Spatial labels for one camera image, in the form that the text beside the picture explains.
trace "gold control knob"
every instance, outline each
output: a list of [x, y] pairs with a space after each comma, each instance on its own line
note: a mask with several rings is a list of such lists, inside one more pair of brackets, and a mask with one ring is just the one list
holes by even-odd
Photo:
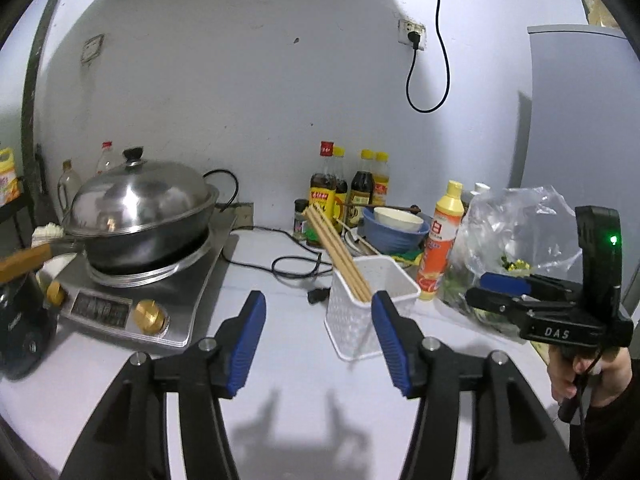
[[164, 313], [154, 300], [142, 300], [133, 311], [133, 319], [143, 333], [155, 335], [164, 326]]
[[49, 301], [52, 306], [60, 307], [65, 302], [65, 300], [66, 292], [65, 289], [62, 288], [62, 285], [60, 285], [60, 282], [51, 282], [51, 284], [47, 287], [47, 301]]

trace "human hand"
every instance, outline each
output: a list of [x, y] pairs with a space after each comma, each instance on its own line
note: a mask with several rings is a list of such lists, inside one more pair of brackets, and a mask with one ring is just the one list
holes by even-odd
[[[551, 379], [551, 396], [557, 402], [573, 398], [577, 393], [576, 374], [585, 373], [593, 359], [578, 356], [572, 363], [562, 356], [560, 347], [549, 345], [549, 360], [546, 372]], [[600, 408], [612, 403], [626, 390], [633, 373], [627, 348], [604, 352], [598, 364], [602, 366], [602, 380], [591, 396], [591, 406]]]

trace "white box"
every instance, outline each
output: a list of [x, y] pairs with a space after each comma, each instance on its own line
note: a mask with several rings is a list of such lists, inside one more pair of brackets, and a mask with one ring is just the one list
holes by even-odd
[[[386, 290], [401, 316], [411, 314], [420, 287], [390, 256], [354, 258], [372, 292]], [[355, 361], [382, 354], [371, 321], [371, 305], [357, 301], [339, 270], [334, 271], [324, 326], [338, 357]]]

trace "black cable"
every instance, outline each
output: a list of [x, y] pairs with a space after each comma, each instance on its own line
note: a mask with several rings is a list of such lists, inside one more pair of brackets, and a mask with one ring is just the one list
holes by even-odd
[[[323, 262], [322, 261], [322, 253], [319, 253], [317, 251], [314, 251], [313, 249], [310, 249], [310, 248], [306, 247], [305, 245], [300, 243], [300, 241], [296, 240], [290, 233], [287, 233], [286, 231], [283, 231], [282, 229], [276, 229], [276, 228], [273, 228], [273, 227], [263, 227], [263, 226], [259, 226], [259, 225], [254, 225], [254, 226], [237, 227], [237, 228], [231, 229], [231, 232], [233, 232], [233, 231], [251, 231], [251, 230], [256, 230], [256, 229], [260, 230], [260, 231], [267, 231], [267, 232], [271, 232], [271, 233], [283, 234], [283, 235], [287, 236], [290, 240], [295, 242], [296, 245], [298, 245], [299, 247], [303, 248], [308, 253], [314, 254], [316, 257], [315, 258], [308, 258], [306, 256], [297, 256], [295, 254], [292, 254], [292, 255], [289, 255], [289, 256], [280, 256], [280, 257], [277, 257], [275, 260], [272, 261], [271, 267], [265, 267], [265, 266], [257, 265], [257, 264], [248, 264], [248, 263], [245, 263], [245, 262], [236, 262], [234, 260], [231, 260], [230, 258], [227, 258], [224, 250], [220, 253], [220, 255], [222, 256], [222, 259], [225, 260], [228, 264], [237, 265], [239, 267], [245, 267], [247, 269], [263, 270], [264, 272], [268, 272], [270, 274], [273, 274], [274, 277], [276, 277], [276, 278], [283, 278], [285, 280], [304, 280], [305, 278], [315, 278], [317, 276], [324, 276], [325, 274], [329, 274], [329, 273], [333, 272], [333, 269], [319, 270], [320, 266], [322, 266], [322, 265], [331, 267], [332, 264], [331, 263], [327, 263], [327, 262]], [[278, 263], [282, 262], [284, 260], [296, 260], [296, 261], [300, 261], [300, 262], [310, 262], [310, 263], [314, 264], [314, 268], [309, 272], [291, 272], [289, 270], [278, 270], [278, 269], [276, 269], [276, 266], [278, 265]]]
[[591, 468], [589, 445], [587, 443], [587, 431], [584, 423], [586, 417], [584, 415], [584, 408], [582, 407], [582, 392], [584, 390], [584, 387], [586, 386], [587, 381], [589, 380], [589, 374], [595, 368], [595, 365], [601, 359], [603, 354], [604, 350], [600, 350], [600, 352], [596, 355], [596, 358], [582, 374], [582, 376], [585, 377], [584, 384], [579, 384], [576, 388], [576, 395], [578, 396], [578, 415], [580, 416], [580, 439], [582, 440], [582, 449], [584, 451], [584, 473], [582, 475], [582, 478], [587, 478], [587, 476], [589, 475], [589, 469]]
[[406, 100], [409, 101], [409, 104], [411, 105], [411, 108], [413, 108], [416, 112], [420, 112], [421, 114], [430, 114], [431, 112], [434, 112], [438, 108], [440, 108], [444, 104], [444, 101], [447, 100], [447, 96], [449, 95], [449, 88], [451, 86], [451, 72], [450, 72], [450, 69], [449, 69], [449, 57], [447, 57], [447, 49], [444, 46], [444, 41], [442, 40], [442, 35], [440, 33], [440, 0], [437, 0], [437, 2], [436, 2], [436, 20], [435, 20], [435, 22], [436, 22], [436, 35], [438, 37], [438, 40], [440, 41], [440, 46], [442, 48], [442, 55], [444, 56], [444, 65], [445, 65], [445, 67], [447, 69], [447, 87], [445, 88], [444, 95], [443, 95], [442, 99], [433, 108], [429, 108], [428, 110], [420, 110], [420, 108], [417, 108], [411, 102], [411, 98], [409, 97], [409, 82], [411, 81], [411, 74], [414, 73], [415, 57], [418, 54], [418, 45], [420, 43], [420, 34], [417, 34], [416, 32], [414, 32], [414, 34], [415, 34], [414, 38], [417, 36], [417, 41], [412, 40], [413, 43], [414, 43], [414, 60], [411, 63], [411, 69], [409, 70], [409, 75], [406, 77], [406, 86], [404, 88], [404, 92], [406, 94]]
[[205, 173], [202, 177], [203, 178], [207, 178], [209, 175], [213, 175], [213, 174], [216, 174], [216, 173], [228, 174], [234, 180], [234, 183], [236, 184], [236, 190], [234, 191], [232, 197], [229, 199], [229, 201], [225, 205], [222, 206], [222, 208], [220, 208], [220, 212], [222, 213], [236, 199], [236, 196], [238, 196], [238, 191], [240, 189], [240, 184], [238, 183], [238, 177], [236, 177], [233, 174], [232, 171], [225, 170], [223, 168], [217, 168], [216, 170], [207, 171], [207, 173]]

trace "soy sauce bottle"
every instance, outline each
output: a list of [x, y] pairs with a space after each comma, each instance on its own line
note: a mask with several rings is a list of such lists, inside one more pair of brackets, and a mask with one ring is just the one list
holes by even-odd
[[[320, 161], [318, 171], [311, 177], [309, 186], [309, 205], [317, 203], [329, 219], [334, 218], [334, 203], [336, 179], [332, 169], [331, 157], [334, 154], [334, 144], [327, 140], [320, 143]], [[322, 247], [318, 234], [311, 225], [306, 226], [306, 244], [312, 247]]]
[[[362, 150], [360, 152], [360, 169], [356, 172], [351, 181], [351, 192], [349, 202], [352, 204], [370, 204], [373, 197], [375, 183], [371, 172], [373, 152]], [[347, 212], [346, 224], [349, 227], [356, 227], [362, 218], [361, 207], [350, 207]]]

